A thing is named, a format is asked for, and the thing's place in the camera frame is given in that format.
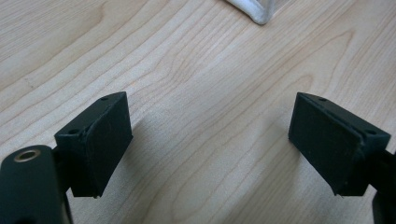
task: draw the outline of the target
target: light wood surface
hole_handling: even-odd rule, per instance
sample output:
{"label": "light wood surface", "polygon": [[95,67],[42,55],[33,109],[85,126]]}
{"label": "light wood surface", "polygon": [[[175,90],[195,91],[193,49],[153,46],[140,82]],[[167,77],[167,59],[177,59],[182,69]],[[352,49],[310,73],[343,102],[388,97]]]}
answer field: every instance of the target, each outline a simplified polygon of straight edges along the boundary
{"label": "light wood surface", "polygon": [[[0,2],[0,159],[127,91],[134,141],[76,223],[373,223],[288,140],[297,91],[396,134],[396,1]],[[394,152],[395,138],[388,150]]]}

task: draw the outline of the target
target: black plastic part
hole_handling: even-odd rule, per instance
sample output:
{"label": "black plastic part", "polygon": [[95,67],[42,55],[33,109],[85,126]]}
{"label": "black plastic part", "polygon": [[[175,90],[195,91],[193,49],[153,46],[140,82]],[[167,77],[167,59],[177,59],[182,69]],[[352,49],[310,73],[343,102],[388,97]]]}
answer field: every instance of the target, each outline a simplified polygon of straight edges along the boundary
{"label": "black plastic part", "polygon": [[327,99],[298,92],[289,139],[334,194],[361,196],[390,135]]}
{"label": "black plastic part", "polygon": [[3,160],[0,223],[72,223],[50,147],[26,147]]}
{"label": "black plastic part", "polygon": [[125,92],[102,97],[57,132],[74,196],[102,196],[132,138]]}
{"label": "black plastic part", "polygon": [[373,199],[373,216],[375,224],[395,224],[396,202],[394,199],[378,192]]}

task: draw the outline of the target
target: small hole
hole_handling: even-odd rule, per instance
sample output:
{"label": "small hole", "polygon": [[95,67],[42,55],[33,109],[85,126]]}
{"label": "small hole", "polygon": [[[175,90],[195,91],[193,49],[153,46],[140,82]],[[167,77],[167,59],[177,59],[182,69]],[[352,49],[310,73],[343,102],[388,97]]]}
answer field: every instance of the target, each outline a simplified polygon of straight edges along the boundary
{"label": "small hole", "polygon": [[376,134],[376,132],[373,131],[373,130],[366,130],[366,132],[369,133],[369,134]]}
{"label": "small hole", "polygon": [[20,154],[18,154],[18,156],[16,156],[14,158],[14,161],[15,162],[30,161],[39,155],[40,155],[40,151],[37,149],[27,150],[27,151],[23,151]]}
{"label": "small hole", "polygon": [[70,134],[75,134],[75,133],[78,133],[78,132],[79,132],[79,129],[72,129],[72,130],[69,131]]}

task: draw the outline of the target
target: black rectangular block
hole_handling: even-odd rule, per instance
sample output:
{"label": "black rectangular block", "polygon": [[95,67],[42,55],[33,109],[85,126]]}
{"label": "black rectangular block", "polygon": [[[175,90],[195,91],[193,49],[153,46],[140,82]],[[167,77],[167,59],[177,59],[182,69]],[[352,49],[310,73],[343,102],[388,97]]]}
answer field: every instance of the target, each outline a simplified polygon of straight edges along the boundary
{"label": "black rectangular block", "polygon": [[102,196],[132,138],[125,92],[102,97],[57,132],[74,196]]}
{"label": "black rectangular block", "polygon": [[298,92],[289,139],[334,194],[361,196],[370,160],[385,150],[390,135],[329,100]]}

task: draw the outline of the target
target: white object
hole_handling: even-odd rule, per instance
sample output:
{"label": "white object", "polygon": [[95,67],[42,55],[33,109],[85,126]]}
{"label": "white object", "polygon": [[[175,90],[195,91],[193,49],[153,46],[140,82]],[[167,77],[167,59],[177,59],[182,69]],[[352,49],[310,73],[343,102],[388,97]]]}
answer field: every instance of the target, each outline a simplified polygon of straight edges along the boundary
{"label": "white object", "polygon": [[273,14],[274,0],[227,0],[249,15],[259,25],[267,23]]}

